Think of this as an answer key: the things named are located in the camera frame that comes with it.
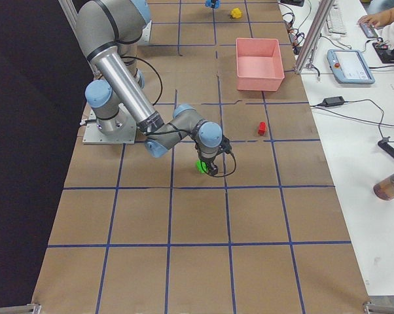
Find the person hand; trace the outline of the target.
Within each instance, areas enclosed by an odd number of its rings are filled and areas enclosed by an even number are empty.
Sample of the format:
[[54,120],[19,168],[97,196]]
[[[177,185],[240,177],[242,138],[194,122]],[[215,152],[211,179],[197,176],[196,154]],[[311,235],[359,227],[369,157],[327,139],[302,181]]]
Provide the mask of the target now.
[[372,27],[383,27],[386,25],[387,18],[385,14],[380,12],[377,14],[368,14],[360,17],[357,21],[358,24],[367,24]]

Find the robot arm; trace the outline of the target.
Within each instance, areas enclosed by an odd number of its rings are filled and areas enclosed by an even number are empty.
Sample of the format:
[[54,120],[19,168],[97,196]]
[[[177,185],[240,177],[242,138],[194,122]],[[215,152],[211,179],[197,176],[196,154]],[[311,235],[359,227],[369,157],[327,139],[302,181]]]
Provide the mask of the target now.
[[190,137],[205,173],[218,177],[216,157],[232,152],[220,125],[206,120],[187,104],[178,106],[172,121],[165,123],[122,60],[119,46],[138,42],[150,20],[146,1],[88,1],[81,7],[75,27],[77,40],[88,62],[103,75],[103,79],[87,86],[87,102],[98,123],[117,120],[119,105],[123,104],[146,136],[145,146],[155,158]]

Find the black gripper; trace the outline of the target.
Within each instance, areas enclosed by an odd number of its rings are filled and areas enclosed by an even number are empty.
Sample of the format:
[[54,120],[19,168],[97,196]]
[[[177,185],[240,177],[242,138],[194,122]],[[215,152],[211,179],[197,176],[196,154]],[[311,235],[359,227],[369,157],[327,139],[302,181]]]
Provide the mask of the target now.
[[215,159],[223,152],[222,144],[219,144],[216,147],[208,147],[202,143],[197,143],[196,150],[199,159],[206,163],[207,174],[211,177],[215,177],[219,171],[215,164]]

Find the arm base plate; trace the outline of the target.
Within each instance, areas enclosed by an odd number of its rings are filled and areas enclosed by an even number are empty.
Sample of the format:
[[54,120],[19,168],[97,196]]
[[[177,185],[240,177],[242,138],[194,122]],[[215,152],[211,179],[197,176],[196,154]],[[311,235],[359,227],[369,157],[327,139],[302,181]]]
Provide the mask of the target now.
[[88,119],[92,122],[85,124],[82,140],[85,145],[132,145],[135,143],[136,122],[122,105],[119,107],[118,114],[110,120],[97,119],[93,111],[90,111]]

